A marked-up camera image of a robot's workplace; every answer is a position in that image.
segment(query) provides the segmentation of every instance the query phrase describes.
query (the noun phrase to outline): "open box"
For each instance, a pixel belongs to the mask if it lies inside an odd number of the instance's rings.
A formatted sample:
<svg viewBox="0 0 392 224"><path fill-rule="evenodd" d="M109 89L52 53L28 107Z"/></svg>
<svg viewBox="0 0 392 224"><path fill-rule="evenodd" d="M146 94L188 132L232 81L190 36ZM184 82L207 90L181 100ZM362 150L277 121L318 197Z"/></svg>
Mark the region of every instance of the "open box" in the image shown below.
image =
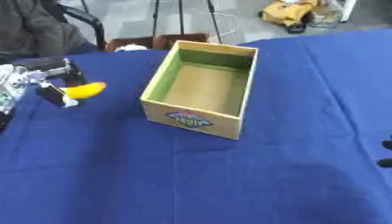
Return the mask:
<svg viewBox="0 0 392 224"><path fill-rule="evenodd" d="M238 139L257 49L178 41L141 97L150 121Z"/></svg>

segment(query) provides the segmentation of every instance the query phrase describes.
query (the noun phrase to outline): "floor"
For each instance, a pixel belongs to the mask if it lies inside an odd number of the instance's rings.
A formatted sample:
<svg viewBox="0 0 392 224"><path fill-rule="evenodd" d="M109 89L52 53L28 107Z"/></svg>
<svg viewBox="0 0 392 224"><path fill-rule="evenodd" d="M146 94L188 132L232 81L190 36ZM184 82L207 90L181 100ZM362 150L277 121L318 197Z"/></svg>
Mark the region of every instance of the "floor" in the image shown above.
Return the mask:
<svg viewBox="0 0 392 224"><path fill-rule="evenodd" d="M106 38L132 38L150 36L155 0L86 0L91 13L101 19L106 28ZM258 39L292 37L282 27L263 22L257 12L272 0L213 0L217 20L225 44L235 45ZM391 0L358 0L349 22L334 29L308 28L303 35L330 32L370 30L392 27ZM63 4L81 8L80 0L61 0ZM211 42L217 42L213 24L208 14L207 0L184 0L185 31L207 32ZM177 0L161 0L159 33L179 33ZM85 36L94 40L87 25L76 23Z"/></svg>

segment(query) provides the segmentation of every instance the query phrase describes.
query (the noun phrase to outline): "printed logo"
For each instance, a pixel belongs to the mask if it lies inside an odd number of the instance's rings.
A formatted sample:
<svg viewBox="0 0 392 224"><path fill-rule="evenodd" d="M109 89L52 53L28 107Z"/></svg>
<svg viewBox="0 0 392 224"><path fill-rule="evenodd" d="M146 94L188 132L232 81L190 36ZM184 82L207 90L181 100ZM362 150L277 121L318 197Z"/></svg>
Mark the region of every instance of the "printed logo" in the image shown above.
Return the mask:
<svg viewBox="0 0 392 224"><path fill-rule="evenodd" d="M196 129L205 126L214 125L213 123L209 122L207 119L199 115L194 115L189 112L173 112L173 113L168 113L166 115L171 119L173 119L174 121L181 123L190 129Z"/></svg>

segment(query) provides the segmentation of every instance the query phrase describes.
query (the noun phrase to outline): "blue fabric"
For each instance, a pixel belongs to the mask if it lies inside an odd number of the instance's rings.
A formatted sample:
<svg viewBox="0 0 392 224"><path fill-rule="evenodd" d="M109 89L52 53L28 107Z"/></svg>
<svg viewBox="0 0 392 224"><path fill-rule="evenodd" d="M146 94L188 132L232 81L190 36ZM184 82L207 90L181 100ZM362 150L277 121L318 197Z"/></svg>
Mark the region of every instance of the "blue fabric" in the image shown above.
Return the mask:
<svg viewBox="0 0 392 224"><path fill-rule="evenodd" d="M148 122L166 52L72 56L108 89L34 93L0 136L0 223L392 223L392 31L257 41L240 141Z"/></svg>

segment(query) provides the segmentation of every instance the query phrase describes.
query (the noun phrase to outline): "wire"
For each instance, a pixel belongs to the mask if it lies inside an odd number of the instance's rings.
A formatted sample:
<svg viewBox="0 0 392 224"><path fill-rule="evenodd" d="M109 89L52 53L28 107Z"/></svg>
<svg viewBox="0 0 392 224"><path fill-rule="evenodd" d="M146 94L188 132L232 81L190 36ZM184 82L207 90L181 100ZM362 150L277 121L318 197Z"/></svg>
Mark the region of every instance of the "wire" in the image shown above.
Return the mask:
<svg viewBox="0 0 392 224"><path fill-rule="evenodd" d="M200 14L210 14L209 12L204 12L204 11L202 11L202 10L195 9L195 8L188 9L188 11L197 11L197 12L200 13ZM227 36L227 35L229 35L229 34L238 32L238 31L241 29L241 22L240 22L241 19L240 19L238 16L236 16L236 15L229 15L229 14L223 14L223 13L219 13L219 12L214 12L213 14L215 14L215 15L217 15L217 16L235 18L235 21L237 22L237 26L236 26L233 30L222 33L222 34L220 35L220 37ZM209 39L210 39L210 41L212 41L213 39L216 39L216 40L217 40L217 39L218 39L218 36L215 35L215 36L210 37Z"/></svg>

